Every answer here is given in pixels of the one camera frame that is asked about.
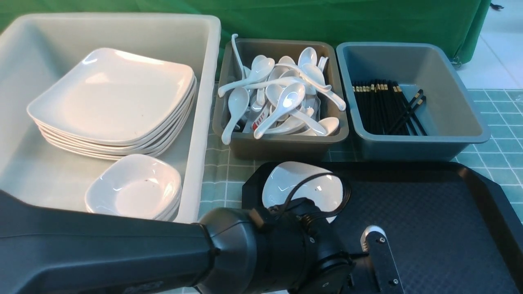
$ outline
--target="stack of plates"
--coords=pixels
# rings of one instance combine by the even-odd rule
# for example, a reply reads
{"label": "stack of plates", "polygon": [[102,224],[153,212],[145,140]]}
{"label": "stack of plates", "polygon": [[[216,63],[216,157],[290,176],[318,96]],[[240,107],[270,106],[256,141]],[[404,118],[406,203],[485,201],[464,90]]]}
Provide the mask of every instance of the stack of plates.
{"label": "stack of plates", "polygon": [[29,104],[50,144],[118,160],[158,156],[176,139],[196,93],[191,67],[98,49]]}

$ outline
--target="white tiled floor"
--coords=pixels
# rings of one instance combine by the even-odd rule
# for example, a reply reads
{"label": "white tiled floor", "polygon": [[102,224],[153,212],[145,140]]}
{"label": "white tiled floor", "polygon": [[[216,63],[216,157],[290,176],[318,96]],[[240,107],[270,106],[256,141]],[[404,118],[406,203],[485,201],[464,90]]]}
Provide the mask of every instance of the white tiled floor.
{"label": "white tiled floor", "polygon": [[493,0],[472,60],[458,69],[467,88],[523,88],[523,0]]}

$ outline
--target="chopsticks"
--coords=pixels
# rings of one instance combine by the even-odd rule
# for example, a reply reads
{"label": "chopsticks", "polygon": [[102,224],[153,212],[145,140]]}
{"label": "chopsticks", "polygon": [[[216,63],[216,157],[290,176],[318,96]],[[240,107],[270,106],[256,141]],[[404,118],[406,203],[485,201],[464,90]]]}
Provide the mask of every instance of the chopsticks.
{"label": "chopsticks", "polygon": [[397,82],[376,79],[352,86],[361,123],[369,133],[427,135],[416,116],[427,100],[422,89],[409,101]]}

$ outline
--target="stack of bowls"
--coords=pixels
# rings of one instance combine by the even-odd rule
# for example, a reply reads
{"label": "stack of bowls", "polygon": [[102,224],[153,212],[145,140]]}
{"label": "stack of bowls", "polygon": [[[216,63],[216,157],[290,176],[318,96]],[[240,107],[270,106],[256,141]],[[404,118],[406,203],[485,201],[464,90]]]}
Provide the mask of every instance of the stack of bowls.
{"label": "stack of bowls", "polygon": [[93,51],[27,113],[50,144],[118,160],[158,156],[176,139],[196,94],[191,67],[115,49]]}
{"label": "stack of bowls", "polygon": [[134,154],[110,166],[85,194],[88,212],[167,221],[181,199],[181,176],[153,157]]}

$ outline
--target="gray plastic bin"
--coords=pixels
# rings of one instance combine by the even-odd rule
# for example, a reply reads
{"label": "gray plastic bin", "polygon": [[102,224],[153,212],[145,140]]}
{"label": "gray plastic bin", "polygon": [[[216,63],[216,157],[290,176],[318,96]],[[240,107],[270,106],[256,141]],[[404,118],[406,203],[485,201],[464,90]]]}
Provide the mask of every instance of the gray plastic bin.
{"label": "gray plastic bin", "polygon": [[[342,82],[339,77],[338,63],[334,48],[322,42],[263,40],[263,39],[237,39],[236,45],[244,65],[250,67],[254,57],[265,55],[278,61],[282,56],[288,55],[298,60],[300,53],[306,47],[313,47],[318,56],[327,56],[329,61],[324,75],[327,84],[332,85],[332,91],[343,98]],[[238,81],[241,73],[236,64],[231,43],[225,47],[222,71],[219,86]],[[216,106],[212,128],[221,136],[231,115],[227,106],[229,91],[222,98],[216,96]],[[256,140],[252,133],[233,132],[231,137],[231,151],[240,159],[255,160],[321,160],[328,148],[337,142],[343,141],[349,134],[347,112],[339,111],[333,102],[318,95],[321,99],[321,117],[337,117],[338,130],[328,137],[312,137],[297,135],[266,134]]]}
{"label": "gray plastic bin", "polygon": [[[429,44],[348,42],[336,53],[355,133],[365,160],[448,161],[469,144],[486,142],[490,131],[443,51]],[[416,112],[428,136],[368,133],[352,81],[397,81],[411,99],[421,88],[427,103]]]}

